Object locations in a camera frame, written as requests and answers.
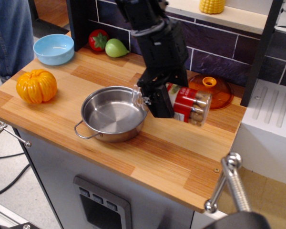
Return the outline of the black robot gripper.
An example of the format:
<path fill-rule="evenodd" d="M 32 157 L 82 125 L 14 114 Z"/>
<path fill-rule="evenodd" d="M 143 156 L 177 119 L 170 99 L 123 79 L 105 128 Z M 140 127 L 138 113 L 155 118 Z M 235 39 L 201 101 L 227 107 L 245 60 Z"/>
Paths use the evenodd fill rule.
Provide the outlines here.
<path fill-rule="evenodd" d="M 161 23 L 145 30 L 132 30 L 137 39 L 146 70 L 138 81 L 147 106 L 156 118 L 173 118 L 167 82 L 188 86 L 185 62 L 188 59 L 182 25 L 176 20 Z"/>

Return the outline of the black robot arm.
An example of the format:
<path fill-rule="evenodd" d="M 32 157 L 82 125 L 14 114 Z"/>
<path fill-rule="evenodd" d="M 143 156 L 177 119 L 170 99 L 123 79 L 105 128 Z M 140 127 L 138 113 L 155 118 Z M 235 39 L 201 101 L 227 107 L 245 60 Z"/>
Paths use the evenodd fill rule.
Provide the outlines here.
<path fill-rule="evenodd" d="M 157 118 L 172 118 L 167 83 L 188 86 L 185 62 L 188 59 L 182 25 L 166 16 L 165 0 L 118 0 L 117 6 L 131 35 L 137 40 L 146 70 L 137 81 L 145 103 Z"/>

